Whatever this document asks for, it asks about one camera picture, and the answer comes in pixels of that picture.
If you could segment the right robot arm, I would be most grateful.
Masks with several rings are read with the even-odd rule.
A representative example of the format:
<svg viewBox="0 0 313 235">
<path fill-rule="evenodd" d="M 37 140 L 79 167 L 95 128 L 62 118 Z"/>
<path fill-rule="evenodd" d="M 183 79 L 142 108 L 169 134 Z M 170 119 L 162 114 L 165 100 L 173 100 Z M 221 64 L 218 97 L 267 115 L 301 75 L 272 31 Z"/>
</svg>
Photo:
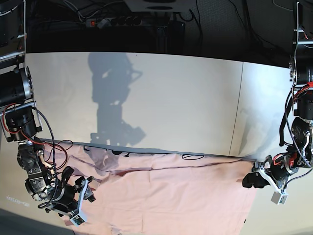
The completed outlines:
<svg viewBox="0 0 313 235">
<path fill-rule="evenodd" d="M 0 125 L 7 142 L 18 144 L 17 161 L 28 175 L 25 187 L 39 208 L 67 216 L 80 225 L 86 217 L 85 200 L 95 197 L 89 184 L 93 177 L 80 177 L 69 184 L 74 170 L 67 166 L 58 171 L 55 160 L 45 160 L 45 147 L 52 151 L 65 149 L 55 141 L 37 137 L 47 120 L 37 109 L 26 57 L 26 2 L 3 0 L 0 3 Z"/>
</svg>

